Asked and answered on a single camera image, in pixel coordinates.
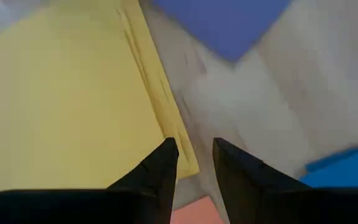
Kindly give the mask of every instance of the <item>yellow folder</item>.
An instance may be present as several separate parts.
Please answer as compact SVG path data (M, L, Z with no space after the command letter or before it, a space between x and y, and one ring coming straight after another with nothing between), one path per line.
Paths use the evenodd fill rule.
M165 137L198 165L136 0L62 0L0 33L0 190L105 188Z

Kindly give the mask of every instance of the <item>colored paper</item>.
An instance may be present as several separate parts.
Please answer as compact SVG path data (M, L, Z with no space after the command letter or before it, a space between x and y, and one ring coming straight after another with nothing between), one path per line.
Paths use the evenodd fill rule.
M171 224L223 224L211 198L203 197L172 213Z
M57 1L0 33L0 190L105 188L169 136L197 173L137 1Z
M325 158L319 159L317 161L311 162L305 165L306 170L311 173L316 170L325 168L331 164L335 164L336 162L341 161L342 159L346 159L358 153L358 146L352 147L350 149L346 149L345 151L334 153Z
M358 187L358 152L329 157L319 169L303 176L300 181L311 187Z
M153 0L209 49L239 60L291 0Z

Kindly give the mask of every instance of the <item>concrete floor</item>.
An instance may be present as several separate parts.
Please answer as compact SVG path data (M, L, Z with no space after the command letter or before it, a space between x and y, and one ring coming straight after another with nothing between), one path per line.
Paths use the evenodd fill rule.
M15 2L29 11L28 1ZM294 1L236 64L148 1L141 5L201 169L179 180L175 208L210 195L228 223L214 176L214 137L295 178L307 162L358 144L358 1Z

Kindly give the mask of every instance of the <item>blue paper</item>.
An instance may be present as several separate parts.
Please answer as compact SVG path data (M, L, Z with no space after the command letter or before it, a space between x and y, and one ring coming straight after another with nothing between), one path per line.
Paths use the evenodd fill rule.
M311 173L318 169L322 169L322 168L327 167L331 164L334 164L335 162L338 162L342 159L346 159L348 157L354 156L357 153L358 153L358 146L352 147L350 149L346 149L345 151L337 152L333 155L330 155L330 156L320 159L318 161L311 162L306 165L306 170L309 173Z
M239 60L277 20L290 0L153 0L208 48Z
M358 187L358 152L320 167L300 181L311 187Z

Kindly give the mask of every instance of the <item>yellow paper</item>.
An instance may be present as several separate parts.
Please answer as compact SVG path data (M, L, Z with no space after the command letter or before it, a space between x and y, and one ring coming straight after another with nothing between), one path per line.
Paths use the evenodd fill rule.
M0 34L0 190L105 188L169 136L178 176L198 171L139 4L129 3L57 1Z

